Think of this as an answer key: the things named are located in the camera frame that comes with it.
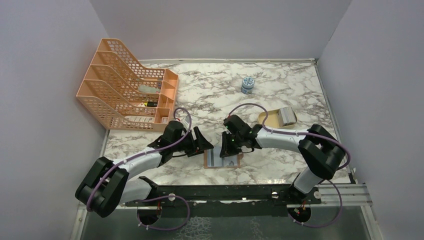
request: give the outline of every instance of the gray wall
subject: gray wall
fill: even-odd
[[[424,1],[353,0],[318,62],[386,239],[424,236]]]
[[[75,95],[107,33],[88,0],[1,1],[0,238],[69,239],[105,130]]]
[[[139,59],[319,58],[351,0],[90,0]]]

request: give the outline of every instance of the marble countertop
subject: marble countertop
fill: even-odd
[[[193,126],[198,126],[214,146],[221,146],[224,118],[237,105],[257,103],[267,110],[291,106],[298,122],[293,129],[312,124],[324,126],[333,136],[334,126],[312,63],[176,63],[146,64],[168,68],[179,75],[176,107],[189,110]],[[244,77],[253,77],[252,94],[240,91]],[[262,110],[244,106],[236,110],[245,122],[257,123]],[[105,156],[123,158],[144,149],[160,132],[111,130]],[[240,168],[205,169],[203,155],[172,158],[150,169],[146,176],[160,185],[290,184],[306,168],[300,153],[281,149],[261,149],[244,154]],[[335,183],[349,183],[346,169],[336,172]]]

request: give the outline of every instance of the blue patterned jar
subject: blue patterned jar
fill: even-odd
[[[255,86],[255,80],[247,76],[243,78],[243,81],[241,81],[241,92],[244,94],[251,94],[253,87]]]

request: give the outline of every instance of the purple cable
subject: purple cable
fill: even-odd
[[[138,154],[135,154],[134,156],[131,156],[131,157],[129,157],[129,158],[127,158],[126,159],[126,162],[129,162],[129,161],[131,161],[131,160],[134,160],[134,159],[136,159],[136,158],[138,158],[138,157],[141,157],[141,156],[144,156],[144,155],[147,155],[147,154],[152,154],[152,153],[156,153],[156,152],[160,152],[160,151],[163,151],[163,150],[165,150],[165,149],[169,149],[169,148],[172,148],[173,146],[175,146],[175,145],[177,145],[177,144],[179,144],[188,134],[189,134],[189,132],[190,132],[190,129],[192,128],[192,116],[190,115],[190,113],[189,113],[189,111],[187,111],[187,109],[185,109],[184,107],[177,107],[174,111],[173,111],[173,118],[175,119],[175,113],[178,111],[178,110],[183,110],[184,112],[186,112],[187,113],[187,115],[188,115],[188,119],[189,119],[189,123],[188,123],[188,129],[187,129],[187,131],[185,132],[185,134],[182,136],[182,138],[180,138],[180,139],[178,139],[176,142],[174,142],[174,143],[172,143],[172,144],[170,144],[170,145],[168,145],[168,146],[164,146],[164,147],[161,147],[161,148],[158,148],[158,149],[153,149],[153,150],[150,150],[150,151],[147,151],[147,152],[140,152],[140,153],[138,153]],[[94,189],[91,191],[91,194],[90,194],[90,197],[88,198],[88,201],[87,201],[87,204],[86,204],[86,206],[87,206],[87,211],[89,211],[89,212],[92,212],[93,210],[91,209],[91,204],[92,204],[92,201],[93,201],[93,197],[94,197],[94,194],[97,192],[97,190],[99,190],[99,188],[100,188],[100,186],[102,185],[102,183],[108,178],[108,176],[109,176],[109,174],[111,174],[111,172],[113,172],[117,167],[119,167],[119,166],[121,166],[122,164],[124,164],[125,163],[125,161],[120,161],[120,162],[118,162],[117,164],[115,164],[115,165],[113,165],[101,178],[100,178],[100,180],[98,181],[98,183],[97,183],[97,185],[94,187]]]
[[[335,190],[337,191],[337,194],[338,194],[338,199],[340,199],[340,209],[338,210],[338,213],[337,213],[337,215],[334,217],[334,219],[333,220],[331,220],[331,221],[329,221],[329,222],[327,222],[327,223],[324,223],[324,224],[321,224],[321,225],[310,225],[310,224],[307,224],[307,223],[304,223],[304,222],[299,222],[299,221],[297,221],[297,220],[295,220],[290,214],[288,215],[292,220],[293,220],[293,222],[295,222],[295,223],[297,223],[297,224],[299,224],[299,225],[302,225],[302,226],[304,226],[304,227],[308,227],[308,228],[313,228],[313,229],[319,229],[319,228],[325,228],[325,227],[328,227],[328,226],[330,226],[331,224],[333,224],[333,223],[335,223],[337,220],[339,220],[339,218],[340,218],[340,216],[342,215],[342,209],[343,209],[343,202],[342,202],[342,195],[340,194],[340,191],[339,191],[339,189],[337,188],[337,186],[332,182],[332,181],[330,181],[330,180],[327,180],[327,181],[329,181],[329,183],[331,183],[333,186],[334,186],[334,188],[335,188]]]
[[[340,170],[340,169],[342,169],[342,168],[344,168],[344,167],[346,167],[347,165],[349,165],[349,163],[351,162],[351,153],[348,151],[348,149],[344,146],[344,145],[342,145],[339,141],[337,141],[337,140],[334,140],[334,139],[332,139],[332,138],[329,138],[329,137],[326,137],[326,136],[322,136],[322,135],[319,135],[319,134],[315,134],[315,133],[311,133],[311,132],[298,132],[297,134],[296,134],[296,132],[290,132],[290,131],[280,131],[280,130],[272,130],[271,131],[271,129],[269,129],[267,126],[265,126],[265,121],[267,120],[267,118],[268,118],[268,111],[265,109],[265,107],[263,107],[263,106],[261,106],[261,105],[259,105],[259,104],[256,104],[256,103],[243,103],[243,104],[240,104],[240,105],[238,105],[238,106],[236,106],[233,110],[231,110],[229,113],[228,113],[228,115],[230,116],[236,109],[238,109],[238,108],[240,108],[240,107],[242,107],[242,106],[246,106],[246,105],[252,105],[252,106],[256,106],[256,107],[259,107],[259,108],[261,108],[261,109],[263,109],[264,111],[265,111],[265,118],[263,119],[263,122],[262,122],[262,128],[263,129],[265,129],[265,130],[267,130],[268,132],[271,132],[271,133],[277,133],[277,134],[286,134],[286,135],[308,135],[308,136],[312,136],[312,137],[316,137],[316,138],[320,138],[320,139],[324,139],[324,140],[327,140],[327,141],[330,141],[330,142],[332,142],[332,143],[334,143],[334,144],[336,144],[338,147],[340,147],[345,153],[346,153],[346,155],[347,155],[347,160],[346,160],[346,163],[345,164],[343,164],[342,166],[340,166],[340,167],[338,167],[337,168],[337,170]]]
[[[138,220],[138,223],[139,223],[138,226],[143,226],[143,227],[146,227],[147,229],[154,229],[154,230],[160,230],[160,231],[174,231],[174,230],[177,230],[177,229],[184,227],[184,225],[186,225],[189,222],[189,219],[190,219],[190,206],[189,206],[189,203],[183,197],[167,195],[167,196],[155,197],[155,198],[152,198],[152,199],[141,200],[140,202],[148,203],[148,202],[153,202],[153,201],[157,201],[157,200],[161,200],[161,199],[167,199],[167,198],[181,199],[181,200],[184,201],[185,205],[187,206],[187,217],[185,218],[184,222],[181,225],[176,226],[176,227],[172,227],[172,228],[162,228],[162,227],[144,225],[142,223],[142,221],[140,220],[139,214],[137,213],[137,220]]]

